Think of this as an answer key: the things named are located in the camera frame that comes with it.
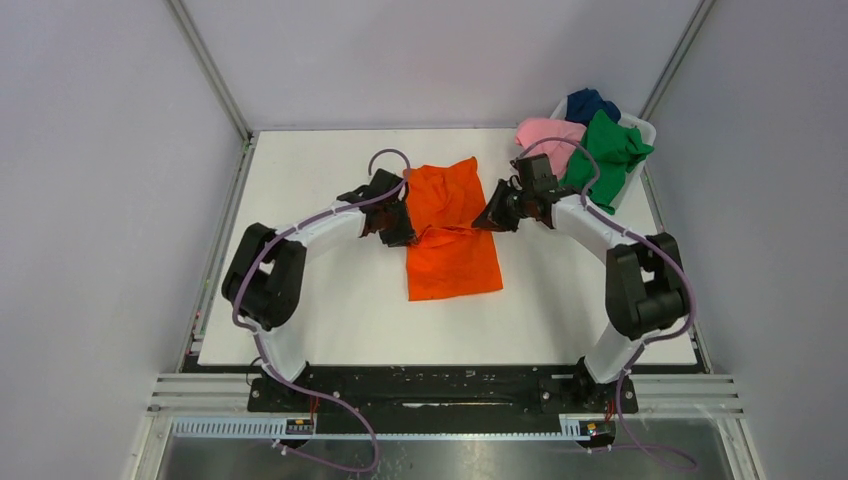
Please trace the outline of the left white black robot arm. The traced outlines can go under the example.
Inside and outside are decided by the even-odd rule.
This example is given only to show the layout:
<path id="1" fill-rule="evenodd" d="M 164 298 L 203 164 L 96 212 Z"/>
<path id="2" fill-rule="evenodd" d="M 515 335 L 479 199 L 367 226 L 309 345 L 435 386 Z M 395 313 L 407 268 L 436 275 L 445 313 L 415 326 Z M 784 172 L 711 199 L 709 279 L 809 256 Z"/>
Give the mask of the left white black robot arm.
<path id="1" fill-rule="evenodd" d="M 340 194 L 320 212 L 279 228 L 262 223 L 242 235 L 221 285 L 231 320 L 253 337 L 263 370 L 275 382 L 272 398 L 288 411 L 309 401 L 299 377 L 308 365 L 297 324 L 308 263 L 354 239 L 377 233 L 388 246 L 412 243 L 406 179 L 384 169 L 370 182 Z"/>

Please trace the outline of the white plastic laundry basket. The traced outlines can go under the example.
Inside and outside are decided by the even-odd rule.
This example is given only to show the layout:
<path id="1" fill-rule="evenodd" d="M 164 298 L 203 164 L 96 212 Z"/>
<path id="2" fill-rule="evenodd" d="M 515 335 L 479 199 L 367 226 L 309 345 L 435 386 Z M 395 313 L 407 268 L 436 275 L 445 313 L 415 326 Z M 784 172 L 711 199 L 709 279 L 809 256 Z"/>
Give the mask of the white plastic laundry basket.
<path id="1" fill-rule="evenodd" d="M 594 89 L 569 94 L 553 117 L 522 121 L 515 143 L 544 154 L 563 186 L 588 187 L 592 202 L 614 214 L 653 153 L 656 131 L 625 116 Z"/>

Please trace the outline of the navy blue t shirt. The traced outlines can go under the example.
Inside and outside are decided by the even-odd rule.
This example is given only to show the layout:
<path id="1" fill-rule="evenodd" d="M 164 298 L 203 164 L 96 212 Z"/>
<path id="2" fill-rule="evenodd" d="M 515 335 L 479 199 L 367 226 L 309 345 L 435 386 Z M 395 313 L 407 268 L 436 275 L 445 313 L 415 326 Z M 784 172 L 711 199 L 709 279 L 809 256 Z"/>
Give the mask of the navy blue t shirt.
<path id="1" fill-rule="evenodd" d="M 584 88 L 566 97 L 564 119 L 588 126 L 600 111 L 603 111 L 613 122 L 619 122 L 622 116 L 614 102 L 605 100 L 596 89 Z"/>

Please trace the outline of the pink t shirt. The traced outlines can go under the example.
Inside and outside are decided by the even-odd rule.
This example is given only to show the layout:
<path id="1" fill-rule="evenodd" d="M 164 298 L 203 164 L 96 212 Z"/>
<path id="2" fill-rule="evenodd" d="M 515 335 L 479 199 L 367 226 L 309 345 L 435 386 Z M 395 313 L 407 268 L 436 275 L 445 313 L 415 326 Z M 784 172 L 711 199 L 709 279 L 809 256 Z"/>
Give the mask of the pink t shirt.
<path id="1" fill-rule="evenodd" d="M 534 145 L 529 155 L 545 154 L 554 175 L 562 179 L 576 147 L 568 142 L 554 141 L 553 138 L 565 138 L 580 143 L 586 130 L 585 125 L 567 120 L 528 118 L 518 125 L 515 143 L 523 149 Z"/>

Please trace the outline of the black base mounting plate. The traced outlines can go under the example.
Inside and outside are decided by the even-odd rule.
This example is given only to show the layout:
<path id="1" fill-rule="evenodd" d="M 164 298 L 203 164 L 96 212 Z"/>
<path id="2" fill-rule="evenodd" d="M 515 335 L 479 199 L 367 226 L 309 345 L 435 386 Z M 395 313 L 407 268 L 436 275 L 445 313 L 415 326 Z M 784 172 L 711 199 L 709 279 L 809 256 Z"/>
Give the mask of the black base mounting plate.
<path id="1" fill-rule="evenodd" d="M 232 375 L 194 372 L 162 379 L 157 394 L 200 408 L 304 414 L 320 434 L 554 434 L 561 416 L 601 428 L 616 414 L 645 411 L 637 380 L 681 380 L 690 368 L 639 367 L 618 387 L 596 384 L 575 365 L 307 366 L 287 387 L 258 367 Z"/>

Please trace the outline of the green t shirt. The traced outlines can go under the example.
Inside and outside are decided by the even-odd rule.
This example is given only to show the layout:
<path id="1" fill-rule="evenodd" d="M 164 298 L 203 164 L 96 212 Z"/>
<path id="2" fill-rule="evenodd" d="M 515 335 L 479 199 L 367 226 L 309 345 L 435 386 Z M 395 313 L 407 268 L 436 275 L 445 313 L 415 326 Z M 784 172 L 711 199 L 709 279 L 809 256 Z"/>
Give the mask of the green t shirt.
<path id="1" fill-rule="evenodd" d="M 582 138 L 581 145 L 599 167 L 600 177 L 589 188 L 588 196 L 600 209 L 614 215 L 613 200 L 625 186 L 629 175 L 654 151 L 643 141 L 638 128 L 625 128 L 598 112 Z"/>

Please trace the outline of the orange t shirt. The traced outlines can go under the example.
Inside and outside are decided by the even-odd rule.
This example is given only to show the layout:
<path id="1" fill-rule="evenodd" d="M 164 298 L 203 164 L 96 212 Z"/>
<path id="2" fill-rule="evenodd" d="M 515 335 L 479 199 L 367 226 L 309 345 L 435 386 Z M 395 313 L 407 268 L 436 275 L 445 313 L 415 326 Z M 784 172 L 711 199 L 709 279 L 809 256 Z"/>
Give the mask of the orange t shirt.
<path id="1" fill-rule="evenodd" d="M 408 187 L 406 205 L 416 234 L 406 256 L 408 299 L 444 300 L 501 290 L 492 233 L 472 226 L 486 206 L 477 159 L 414 168 Z"/>

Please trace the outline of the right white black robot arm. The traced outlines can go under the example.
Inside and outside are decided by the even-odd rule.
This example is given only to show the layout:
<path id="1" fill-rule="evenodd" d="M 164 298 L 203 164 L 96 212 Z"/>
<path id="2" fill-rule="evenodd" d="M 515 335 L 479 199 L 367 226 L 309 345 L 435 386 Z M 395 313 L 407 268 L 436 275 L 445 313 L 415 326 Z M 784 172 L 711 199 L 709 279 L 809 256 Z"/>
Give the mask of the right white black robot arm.
<path id="1" fill-rule="evenodd" d="M 669 234 L 642 236 L 599 209 L 586 190 L 564 187 L 544 154 L 511 162 L 515 175 L 498 181 L 476 229 L 515 232 L 524 219 L 570 236 L 605 267 L 608 325 L 582 357 L 567 391 L 583 410 L 597 412 L 631 369 L 638 352 L 692 312 L 679 249 Z"/>

